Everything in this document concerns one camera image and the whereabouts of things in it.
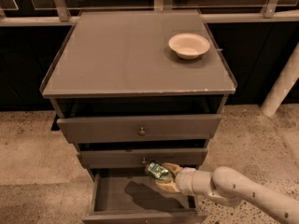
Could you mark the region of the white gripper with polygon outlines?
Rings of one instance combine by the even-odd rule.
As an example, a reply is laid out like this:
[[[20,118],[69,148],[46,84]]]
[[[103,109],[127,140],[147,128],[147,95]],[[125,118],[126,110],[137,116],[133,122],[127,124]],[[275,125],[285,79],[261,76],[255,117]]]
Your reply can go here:
[[[158,188],[170,192],[170,193],[182,193],[187,196],[194,196],[195,193],[192,187],[192,179],[196,170],[194,168],[183,168],[175,163],[163,163],[163,168],[167,169],[172,175],[175,175],[175,181],[173,179],[168,180],[156,180],[155,183]]]

